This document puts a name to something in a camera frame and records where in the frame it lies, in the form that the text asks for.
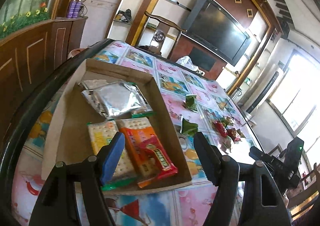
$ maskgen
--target tv frame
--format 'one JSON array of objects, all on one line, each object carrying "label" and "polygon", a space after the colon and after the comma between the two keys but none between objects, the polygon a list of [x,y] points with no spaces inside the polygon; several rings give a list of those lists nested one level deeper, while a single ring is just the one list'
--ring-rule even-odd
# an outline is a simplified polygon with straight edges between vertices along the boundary
[{"label": "tv frame", "polygon": [[[234,55],[233,58],[227,57],[225,54],[223,54],[223,52],[221,52],[219,49],[217,49],[214,45],[212,45],[208,41],[204,40],[203,38],[199,37],[198,35],[188,31],[190,29],[190,27],[192,26],[193,22],[195,21],[197,15],[201,11],[203,5],[207,1],[209,1],[214,7],[216,7],[219,11],[221,11],[230,21],[232,21],[233,24],[236,25],[240,29],[240,31],[247,38],[243,42],[243,44],[241,45],[241,47],[239,48],[239,50],[237,51],[237,53]],[[250,38],[249,34],[247,34],[244,31],[244,28],[241,26],[241,24],[239,24],[239,22],[237,22],[236,19],[233,18],[233,16],[230,13],[228,13],[215,0],[197,0],[195,6],[193,7],[193,9],[192,9],[191,13],[189,14],[189,16],[187,17],[186,21],[184,22],[182,28],[187,30],[187,32],[184,32],[183,35],[185,35],[186,37],[188,37],[188,38],[192,39],[193,41],[199,43],[200,45],[204,46],[205,48],[210,50],[212,53],[218,55],[220,58],[222,58],[223,60],[227,61],[229,64],[231,64],[233,66],[235,66],[236,63],[238,63],[240,58],[243,56],[245,50],[248,48],[248,46],[251,43],[251,38]]]}]

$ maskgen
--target glass partition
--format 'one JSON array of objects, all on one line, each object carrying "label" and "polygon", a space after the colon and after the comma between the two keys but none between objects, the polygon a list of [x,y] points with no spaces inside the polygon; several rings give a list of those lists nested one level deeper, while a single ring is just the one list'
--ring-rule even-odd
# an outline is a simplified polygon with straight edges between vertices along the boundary
[{"label": "glass partition", "polygon": [[50,18],[49,0],[6,0],[0,9],[0,39]]}]

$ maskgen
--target tv screen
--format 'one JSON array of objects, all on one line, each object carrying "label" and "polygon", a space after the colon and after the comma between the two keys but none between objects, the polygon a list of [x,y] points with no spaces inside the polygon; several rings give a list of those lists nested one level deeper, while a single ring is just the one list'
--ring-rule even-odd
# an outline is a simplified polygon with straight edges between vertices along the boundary
[{"label": "tv screen", "polygon": [[186,36],[236,65],[251,39],[241,25],[214,0],[198,0],[183,28]]}]

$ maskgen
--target brown cardboard tray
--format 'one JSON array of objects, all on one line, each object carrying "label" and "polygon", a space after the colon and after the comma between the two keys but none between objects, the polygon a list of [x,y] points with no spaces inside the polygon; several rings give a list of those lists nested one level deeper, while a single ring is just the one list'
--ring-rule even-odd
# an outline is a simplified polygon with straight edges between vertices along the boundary
[{"label": "brown cardboard tray", "polygon": [[[179,170],[175,176],[159,180],[142,189],[134,183],[108,191],[108,193],[146,194],[191,185],[191,175],[175,128],[153,76],[128,67],[94,59],[87,59],[78,67],[57,104],[45,141],[42,179],[47,179],[58,161],[64,161],[67,165],[74,164],[93,155],[87,123],[103,122],[104,118],[80,94],[81,88],[78,84],[82,80],[90,79],[106,79],[108,82],[122,79],[137,83],[156,113],[149,118],[150,123],[170,159]],[[76,185],[76,191],[81,191],[79,185]]]}]

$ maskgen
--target tablecloth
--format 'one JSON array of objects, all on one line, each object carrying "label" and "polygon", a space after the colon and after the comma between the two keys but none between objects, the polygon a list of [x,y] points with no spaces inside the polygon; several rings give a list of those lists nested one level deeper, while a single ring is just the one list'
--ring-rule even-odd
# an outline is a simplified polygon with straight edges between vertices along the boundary
[{"label": "tablecloth", "polygon": [[[253,163],[248,156],[251,146],[259,145],[240,112],[225,91],[215,81],[194,75],[173,64],[140,51],[122,41],[114,41],[95,57],[100,61],[137,69],[153,75],[174,125],[180,125],[183,116],[199,125],[209,142],[223,154],[238,162]],[[46,133],[64,86],[55,94],[33,126],[20,154],[12,185],[12,213],[21,225],[28,225],[33,207],[44,184],[41,165]],[[199,113],[185,109],[182,103],[186,94],[196,94]],[[246,139],[234,144],[231,152],[223,149],[222,138],[211,126],[210,120],[232,116],[234,127],[240,128]],[[192,175],[192,186],[148,195],[105,195],[106,202],[116,225],[121,226],[195,226],[202,225],[217,187],[206,179],[194,153],[193,138],[179,138]],[[239,182],[235,209],[230,225],[237,225],[242,205],[244,182]],[[82,226],[89,225],[81,194],[76,194]]]}]

